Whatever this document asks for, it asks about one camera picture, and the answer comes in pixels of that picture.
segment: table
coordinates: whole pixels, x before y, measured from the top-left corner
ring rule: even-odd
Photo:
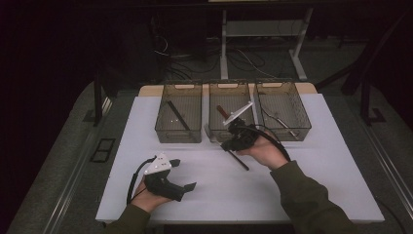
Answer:
[[[327,187],[330,200],[350,220],[383,221],[323,96],[309,83],[297,84],[297,89],[312,128],[304,141],[283,143],[291,159],[307,176]],[[180,166],[171,170],[169,180],[178,185],[197,182],[197,186],[180,203],[170,202],[153,212],[151,224],[289,222],[270,171],[251,157],[241,157],[250,168],[246,171],[227,152],[210,143],[205,132],[201,143],[159,143],[154,128],[161,93],[162,86],[148,86],[135,98],[96,219],[117,219],[126,206],[131,176],[137,167],[165,152],[170,159],[181,160]],[[205,92],[203,123],[207,122],[207,110]]]

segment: transparent container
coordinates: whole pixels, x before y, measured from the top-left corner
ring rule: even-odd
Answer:
[[[217,110],[221,106],[230,115],[251,101],[246,80],[210,80],[209,81],[209,117],[208,124],[212,134],[218,141],[223,142],[232,136],[228,126],[224,126],[225,117]],[[246,125],[255,124],[252,107],[247,109],[240,118]]]
[[[200,143],[202,81],[168,81],[164,85],[155,131],[160,143]]]
[[[277,79],[256,79],[254,99],[260,125],[269,128],[280,141],[302,141],[312,128],[295,83]]]

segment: olive green sleeve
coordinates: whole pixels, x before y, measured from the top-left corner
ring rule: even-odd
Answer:
[[[344,211],[328,200],[327,189],[306,177],[293,161],[271,172],[282,207],[299,233],[358,233]]]
[[[140,234],[146,228],[150,214],[134,205],[127,205],[118,220],[108,224],[105,234]]]

